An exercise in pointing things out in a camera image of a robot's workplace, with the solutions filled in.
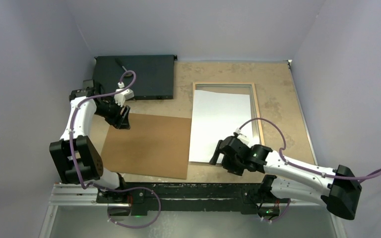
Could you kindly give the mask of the hot air balloon photo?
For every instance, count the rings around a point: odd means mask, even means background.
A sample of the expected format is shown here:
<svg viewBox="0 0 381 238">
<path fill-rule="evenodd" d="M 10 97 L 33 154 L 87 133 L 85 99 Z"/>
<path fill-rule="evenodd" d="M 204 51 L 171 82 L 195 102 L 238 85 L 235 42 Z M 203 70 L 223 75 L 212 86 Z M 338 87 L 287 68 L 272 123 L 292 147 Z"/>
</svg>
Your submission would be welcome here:
<svg viewBox="0 0 381 238">
<path fill-rule="evenodd" d="M 208 163 L 219 140 L 232 136 L 252 118 L 248 94 L 195 90 L 193 94 L 189 162 Z"/>
</svg>

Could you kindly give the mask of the brown cardboard backing board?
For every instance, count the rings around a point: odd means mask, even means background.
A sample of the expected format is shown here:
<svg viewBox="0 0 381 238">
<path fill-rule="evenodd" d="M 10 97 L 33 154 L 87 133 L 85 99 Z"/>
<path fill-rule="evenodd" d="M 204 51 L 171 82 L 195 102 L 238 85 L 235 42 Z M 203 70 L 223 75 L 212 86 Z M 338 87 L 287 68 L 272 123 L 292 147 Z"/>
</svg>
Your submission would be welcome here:
<svg viewBox="0 0 381 238">
<path fill-rule="evenodd" d="M 130 114 L 130 129 L 110 127 L 101 158 L 112 172 L 186 179 L 191 119 Z"/>
</svg>

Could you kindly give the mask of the blue wooden picture frame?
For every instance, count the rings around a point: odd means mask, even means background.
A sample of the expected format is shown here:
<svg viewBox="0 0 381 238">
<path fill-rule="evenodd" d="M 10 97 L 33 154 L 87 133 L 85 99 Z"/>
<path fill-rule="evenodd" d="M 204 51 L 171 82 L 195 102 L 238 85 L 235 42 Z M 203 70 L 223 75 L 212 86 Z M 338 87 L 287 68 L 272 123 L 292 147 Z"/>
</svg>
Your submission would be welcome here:
<svg viewBox="0 0 381 238">
<path fill-rule="evenodd" d="M 196 90 L 196 88 L 200 87 L 249 87 L 250 89 L 250 98 L 251 98 L 251 106 L 253 110 L 252 117 L 259 118 L 260 117 L 260 110 L 259 105 L 257 101 L 257 93 L 255 89 L 255 84 L 253 82 L 193 82 L 192 83 L 192 89 L 193 89 L 193 95 Z"/>
</svg>

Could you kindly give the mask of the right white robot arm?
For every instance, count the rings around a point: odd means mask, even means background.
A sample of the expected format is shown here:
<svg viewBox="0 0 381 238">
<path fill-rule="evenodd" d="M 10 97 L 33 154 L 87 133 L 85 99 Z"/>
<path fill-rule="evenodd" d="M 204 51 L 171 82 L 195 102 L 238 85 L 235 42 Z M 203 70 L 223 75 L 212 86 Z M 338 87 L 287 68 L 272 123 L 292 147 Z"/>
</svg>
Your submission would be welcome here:
<svg viewBox="0 0 381 238">
<path fill-rule="evenodd" d="M 209 164 L 221 166 L 228 173 L 242 176 L 244 171 L 264 174 L 255 203 L 280 199 L 302 200 L 326 207 L 331 214 L 354 220 L 362 186 L 351 180 L 352 171 L 346 166 L 337 169 L 318 167 L 288 157 L 261 145 L 249 146 L 242 136 L 219 140 Z"/>
</svg>

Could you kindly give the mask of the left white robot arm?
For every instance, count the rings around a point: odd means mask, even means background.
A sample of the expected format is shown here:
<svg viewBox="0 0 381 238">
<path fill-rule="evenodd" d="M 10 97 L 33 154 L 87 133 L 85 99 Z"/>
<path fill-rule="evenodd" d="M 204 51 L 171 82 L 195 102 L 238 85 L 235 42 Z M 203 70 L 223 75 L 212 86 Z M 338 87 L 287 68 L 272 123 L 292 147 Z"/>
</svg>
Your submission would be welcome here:
<svg viewBox="0 0 381 238">
<path fill-rule="evenodd" d="M 69 96 L 70 114 L 66 128 L 49 152 L 63 184 L 96 187 L 109 192 L 116 203 L 124 202 L 128 189 L 119 173 L 106 169 L 100 153 L 90 139 L 93 116 L 102 117 L 115 129 L 130 129 L 130 107 L 125 102 L 134 92 L 122 82 L 114 93 L 105 93 L 103 85 L 95 80 L 85 80 L 81 89 Z"/>
</svg>

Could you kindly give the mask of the small black hammer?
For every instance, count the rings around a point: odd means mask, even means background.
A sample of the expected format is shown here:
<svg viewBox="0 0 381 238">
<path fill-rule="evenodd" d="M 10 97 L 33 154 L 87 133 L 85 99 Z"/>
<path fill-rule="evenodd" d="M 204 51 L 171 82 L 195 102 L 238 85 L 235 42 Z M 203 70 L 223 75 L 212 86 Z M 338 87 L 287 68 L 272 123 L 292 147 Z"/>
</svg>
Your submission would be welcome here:
<svg viewBox="0 0 381 238">
<path fill-rule="evenodd" d="M 123 63 L 121 62 L 121 60 L 119 58 L 115 58 L 115 62 L 116 64 L 124 71 L 123 73 L 123 76 L 126 78 L 126 77 L 131 77 L 133 76 L 132 73 L 130 73 L 126 68 L 125 66 L 123 65 Z"/>
</svg>

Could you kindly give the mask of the dark flat box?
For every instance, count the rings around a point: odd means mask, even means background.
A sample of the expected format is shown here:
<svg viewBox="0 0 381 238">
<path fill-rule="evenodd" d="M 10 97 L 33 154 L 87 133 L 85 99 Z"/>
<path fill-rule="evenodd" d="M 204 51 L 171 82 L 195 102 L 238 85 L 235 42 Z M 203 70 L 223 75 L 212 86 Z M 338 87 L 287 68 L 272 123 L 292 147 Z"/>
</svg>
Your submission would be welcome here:
<svg viewBox="0 0 381 238">
<path fill-rule="evenodd" d="M 171 100 L 174 98 L 174 64 L 176 55 L 97 56 L 92 79 L 106 93 L 118 89 L 124 71 L 116 64 L 119 58 L 127 70 L 136 74 L 131 86 L 136 100 Z"/>
</svg>

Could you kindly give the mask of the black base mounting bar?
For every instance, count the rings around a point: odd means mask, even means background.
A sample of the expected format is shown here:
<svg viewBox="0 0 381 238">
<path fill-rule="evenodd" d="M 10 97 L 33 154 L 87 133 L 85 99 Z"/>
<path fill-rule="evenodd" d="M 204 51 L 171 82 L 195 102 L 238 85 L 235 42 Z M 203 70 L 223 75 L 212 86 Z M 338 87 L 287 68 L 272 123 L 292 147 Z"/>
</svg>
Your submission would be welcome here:
<svg viewBox="0 0 381 238">
<path fill-rule="evenodd" d="M 260 206 L 279 201 L 261 183 L 154 183 L 128 182 L 127 192 L 98 190 L 96 202 L 110 206 L 130 204 L 131 215 L 145 216 L 149 211 L 239 212 L 252 215 Z"/>
</svg>

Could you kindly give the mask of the aluminium rail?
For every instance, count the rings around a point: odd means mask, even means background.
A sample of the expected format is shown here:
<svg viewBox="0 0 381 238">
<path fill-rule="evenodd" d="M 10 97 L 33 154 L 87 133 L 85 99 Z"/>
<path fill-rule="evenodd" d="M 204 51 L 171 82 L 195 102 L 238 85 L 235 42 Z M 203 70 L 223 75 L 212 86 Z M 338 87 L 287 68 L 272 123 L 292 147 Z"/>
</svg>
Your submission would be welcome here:
<svg viewBox="0 0 381 238">
<path fill-rule="evenodd" d="M 257 204 L 304 201 L 325 206 L 320 195 L 313 190 L 292 190 L 290 194 L 274 195 L 260 192 L 259 183 L 133 183 L 132 190 L 118 193 L 100 191 L 96 188 L 82 189 L 77 185 L 56 184 L 50 201 L 53 203 L 77 204 L 132 204 L 158 206 L 166 210 L 187 202 L 188 207 L 206 207 L 208 202 L 234 202 Z"/>
</svg>

